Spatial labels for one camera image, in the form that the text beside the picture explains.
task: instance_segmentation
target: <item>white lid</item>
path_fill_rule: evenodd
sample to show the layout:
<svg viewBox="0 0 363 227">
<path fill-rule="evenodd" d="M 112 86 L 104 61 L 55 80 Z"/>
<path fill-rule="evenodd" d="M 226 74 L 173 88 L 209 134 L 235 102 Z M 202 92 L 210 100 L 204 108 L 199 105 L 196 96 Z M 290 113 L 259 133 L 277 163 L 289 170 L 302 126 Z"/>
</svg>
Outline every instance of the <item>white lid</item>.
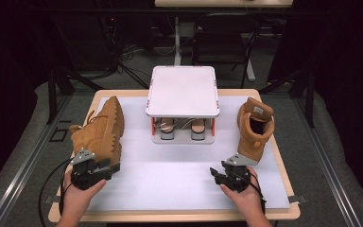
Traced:
<svg viewBox="0 0 363 227">
<path fill-rule="evenodd" d="M 156 66 L 146 112 L 152 117 L 216 117 L 219 103 L 211 66 Z"/>
</svg>

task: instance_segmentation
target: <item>human hand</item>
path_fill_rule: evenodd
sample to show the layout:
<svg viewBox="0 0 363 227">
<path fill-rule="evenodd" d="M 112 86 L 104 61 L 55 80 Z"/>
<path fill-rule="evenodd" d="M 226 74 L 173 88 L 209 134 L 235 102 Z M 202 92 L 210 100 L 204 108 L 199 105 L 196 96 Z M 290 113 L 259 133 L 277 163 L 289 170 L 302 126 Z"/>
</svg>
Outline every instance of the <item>human hand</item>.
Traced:
<svg viewBox="0 0 363 227">
<path fill-rule="evenodd" d="M 101 180 L 92 187 L 81 190 L 71 184 L 72 170 L 64 175 L 63 211 L 57 226 L 77 226 L 82 216 L 87 211 L 90 201 L 106 184 L 106 180 Z"/>
<path fill-rule="evenodd" d="M 249 166 L 247 166 L 247 170 L 251 174 L 251 183 L 259 188 L 259 184 L 256 180 L 258 177 L 255 170 Z M 237 207 L 237 210 L 244 217 L 250 227 L 270 226 L 269 221 L 262 212 L 259 193 L 252 186 L 249 185 L 240 193 L 232 191 L 225 184 L 221 184 L 220 189 L 227 197 L 229 197 L 229 199 L 232 200 Z"/>
</svg>

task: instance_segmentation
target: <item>cable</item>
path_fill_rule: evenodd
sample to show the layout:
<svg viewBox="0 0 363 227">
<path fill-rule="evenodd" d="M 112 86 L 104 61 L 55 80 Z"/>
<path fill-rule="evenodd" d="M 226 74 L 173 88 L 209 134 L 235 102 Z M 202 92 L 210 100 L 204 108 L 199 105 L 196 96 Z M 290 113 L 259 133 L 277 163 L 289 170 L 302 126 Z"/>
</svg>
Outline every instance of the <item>cable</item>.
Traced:
<svg viewBox="0 0 363 227">
<path fill-rule="evenodd" d="M 61 164 L 59 164 L 54 170 L 52 170 L 52 172 L 49 174 L 49 176 L 46 178 L 45 182 L 43 183 L 43 187 L 41 188 L 41 191 L 40 191 L 40 196 L 38 198 L 38 214 L 40 216 L 40 221 L 41 221 L 41 224 L 43 225 L 43 227 L 45 227 L 45 222 L 43 220 L 43 211 L 42 211 L 42 207 L 41 207 L 41 204 L 43 203 L 42 202 L 42 198 L 43 198 L 43 190 L 45 189 L 45 186 L 46 184 L 48 183 L 49 179 L 52 177 L 52 175 L 63 165 L 66 165 L 66 167 L 69 165 L 69 163 L 73 160 L 73 158 L 71 159 L 67 159 L 65 161 L 63 161 Z"/>
</svg>

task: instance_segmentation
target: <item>white box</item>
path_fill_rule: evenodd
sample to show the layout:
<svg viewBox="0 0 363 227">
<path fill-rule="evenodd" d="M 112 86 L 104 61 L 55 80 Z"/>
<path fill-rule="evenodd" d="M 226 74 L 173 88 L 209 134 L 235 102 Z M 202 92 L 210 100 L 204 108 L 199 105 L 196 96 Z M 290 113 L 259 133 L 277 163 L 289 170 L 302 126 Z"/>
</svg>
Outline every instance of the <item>white box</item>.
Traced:
<svg viewBox="0 0 363 227">
<path fill-rule="evenodd" d="M 152 72 L 146 113 L 151 117 L 152 140 L 159 144 L 212 144 L 219 115 L 215 69 L 211 66 L 156 66 Z M 204 118 L 205 139 L 192 140 L 189 127 L 175 128 L 175 138 L 161 139 L 155 122 L 162 117 Z"/>
</svg>

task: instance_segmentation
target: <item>boot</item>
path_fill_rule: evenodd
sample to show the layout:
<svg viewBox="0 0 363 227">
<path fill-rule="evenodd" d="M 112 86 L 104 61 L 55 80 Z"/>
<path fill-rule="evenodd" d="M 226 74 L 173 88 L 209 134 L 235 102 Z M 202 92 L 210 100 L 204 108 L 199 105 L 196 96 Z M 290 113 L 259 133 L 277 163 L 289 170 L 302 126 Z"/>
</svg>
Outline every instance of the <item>boot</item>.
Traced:
<svg viewBox="0 0 363 227">
<path fill-rule="evenodd" d="M 95 161 L 109 158 L 111 166 L 120 162 L 122 145 L 119 142 L 125 129 L 125 119 L 122 107 L 116 96 L 108 99 L 99 114 L 90 119 L 84 127 L 73 125 L 69 130 L 73 133 L 73 148 L 75 155 L 82 148 L 95 154 Z"/>
<path fill-rule="evenodd" d="M 255 162 L 259 162 L 264 153 L 265 143 L 275 131 L 273 109 L 266 104 L 249 97 L 237 114 L 240 129 L 240 141 L 237 152 Z"/>
</svg>

